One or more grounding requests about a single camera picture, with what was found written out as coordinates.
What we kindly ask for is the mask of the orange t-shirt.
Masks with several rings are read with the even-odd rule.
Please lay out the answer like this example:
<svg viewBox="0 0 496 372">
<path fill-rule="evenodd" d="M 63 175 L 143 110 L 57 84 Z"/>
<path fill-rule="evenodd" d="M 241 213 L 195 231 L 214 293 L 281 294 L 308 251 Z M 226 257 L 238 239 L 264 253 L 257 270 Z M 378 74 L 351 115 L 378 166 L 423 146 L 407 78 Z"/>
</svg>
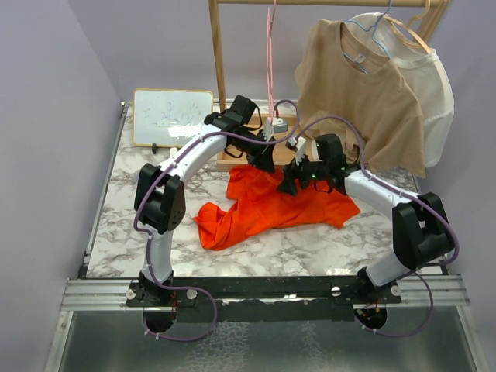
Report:
<svg viewBox="0 0 496 372">
<path fill-rule="evenodd" d="M 226 197 L 233 201 L 229 210 L 207 202 L 194 221 L 198 226 L 201 246 L 206 250 L 224 250 L 251 236 L 269 229 L 285 229 L 308 224 L 327 224 L 338 229 L 360 214 L 353 199 L 338 191 L 317 188 L 297 188 L 290 196 L 277 191 L 283 173 L 268 174 L 250 165 L 229 171 Z"/>
</svg>

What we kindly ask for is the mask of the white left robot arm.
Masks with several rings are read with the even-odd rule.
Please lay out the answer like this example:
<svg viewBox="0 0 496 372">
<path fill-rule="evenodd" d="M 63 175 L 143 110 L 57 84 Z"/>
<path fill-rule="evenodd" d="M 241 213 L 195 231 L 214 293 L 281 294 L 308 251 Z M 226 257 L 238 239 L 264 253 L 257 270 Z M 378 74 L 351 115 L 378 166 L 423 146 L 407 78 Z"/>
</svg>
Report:
<svg viewBox="0 0 496 372">
<path fill-rule="evenodd" d="M 133 228 L 146 234 L 144 265 L 139 282 L 151 304 L 166 304 L 171 291 L 173 268 L 171 249 L 174 230 L 186 211 L 185 187 L 217 153 L 234 146 L 253 166 L 275 171 L 274 120 L 265 119 L 258 133 L 246 126 L 257 110 L 250 99 L 238 95 L 223 112 L 208 114 L 196 134 L 177 154 L 139 171 Z"/>
</svg>

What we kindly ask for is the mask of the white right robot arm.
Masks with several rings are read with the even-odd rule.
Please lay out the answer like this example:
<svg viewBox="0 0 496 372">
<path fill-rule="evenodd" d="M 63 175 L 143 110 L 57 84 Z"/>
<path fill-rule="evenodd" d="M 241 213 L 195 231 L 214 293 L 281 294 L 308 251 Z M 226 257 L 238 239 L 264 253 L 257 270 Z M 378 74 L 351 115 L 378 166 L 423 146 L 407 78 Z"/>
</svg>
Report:
<svg viewBox="0 0 496 372">
<path fill-rule="evenodd" d="M 306 155 L 304 139 L 292 137 L 286 146 L 295 156 L 283 169 L 279 192 L 295 196 L 310 184 L 324 181 L 331 190 L 358 198 L 391 220 L 391 252 L 357 274 L 356 294 L 361 301 L 375 302 L 383 295 L 384 286 L 454 250 L 454 238 L 437 195 L 396 188 L 359 164 L 347 163 L 334 134 L 315 141 L 317 160 Z"/>
</svg>

